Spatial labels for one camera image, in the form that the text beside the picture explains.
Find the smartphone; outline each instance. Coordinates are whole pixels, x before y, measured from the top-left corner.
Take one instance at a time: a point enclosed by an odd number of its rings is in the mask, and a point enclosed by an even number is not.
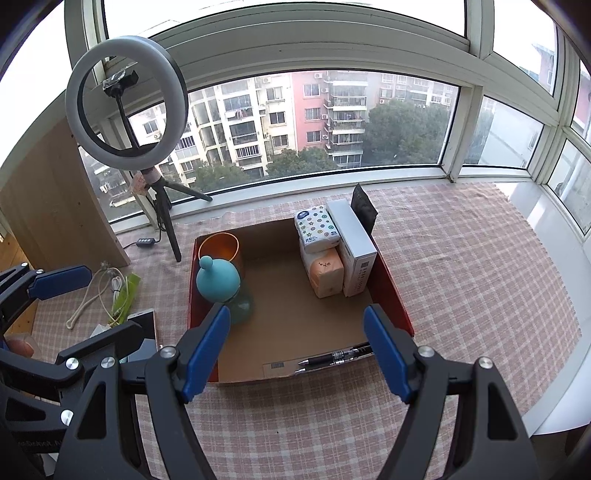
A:
[[[130,314],[127,319],[137,323],[144,331],[144,341],[134,353],[127,356],[128,362],[135,362],[136,360],[146,360],[158,351],[158,340],[156,338],[156,315],[154,309],[142,310]]]

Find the robotic arm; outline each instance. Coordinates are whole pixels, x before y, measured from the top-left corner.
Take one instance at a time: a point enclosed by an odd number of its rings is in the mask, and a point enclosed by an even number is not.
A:
[[[0,333],[34,298],[89,281],[85,267],[40,274],[27,266],[0,274]],[[409,405],[379,480],[424,478],[447,395],[458,395],[459,407],[443,479],[538,478],[519,412],[490,359],[463,364],[417,347],[379,305],[367,307],[363,325],[389,389]],[[153,479],[135,403],[136,395],[146,395],[169,478],[215,480],[184,405],[205,388],[229,329],[228,308],[216,304],[176,346],[145,361],[118,361],[141,345],[142,329],[132,321],[60,352],[54,365],[0,349],[3,473],[41,480],[26,454],[59,452],[55,480]]]

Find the black card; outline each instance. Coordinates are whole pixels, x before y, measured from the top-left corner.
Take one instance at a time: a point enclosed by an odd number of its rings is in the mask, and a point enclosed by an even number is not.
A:
[[[355,190],[353,190],[351,208],[355,212],[355,215],[357,215],[357,218],[367,234],[371,236],[371,232],[375,225],[375,219],[378,216],[378,211],[375,209],[371,200],[369,200],[368,194],[363,191],[363,188],[361,188],[359,183],[355,186]]]

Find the tree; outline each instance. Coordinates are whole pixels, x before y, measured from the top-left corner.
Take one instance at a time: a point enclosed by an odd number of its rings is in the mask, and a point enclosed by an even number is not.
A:
[[[213,192],[253,181],[240,167],[233,164],[213,167],[204,164],[196,168],[194,173],[195,182],[190,187],[200,192]]]
[[[393,101],[372,108],[363,138],[363,164],[437,162],[449,116],[441,105]]]
[[[335,162],[322,148],[304,148],[299,153],[286,149],[279,155],[273,155],[270,160],[272,163],[269,163],[267,172],[272,179],[337,169]]]

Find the blue gripper pad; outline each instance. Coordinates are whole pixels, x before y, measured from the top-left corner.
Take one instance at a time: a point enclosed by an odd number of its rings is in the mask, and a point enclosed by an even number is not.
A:
[[[378,359],[379,368],[390,392],[408,403],[413,391],[408,385],[407,365],[371,306],[367,307],[363,313],[363,331]]]
[[[92,280],[92,272],[85,265],[62,268],[35,277],[29,287],[29,297],[47,300],[69,291],[87,287]]]
[[[197,345],[193,356],[187,364],[187,379],[181,393],[183,400],[189,403],[195,395],[199,395],[212,372],[222,346],[230,332],[230,310],[223,306]]]

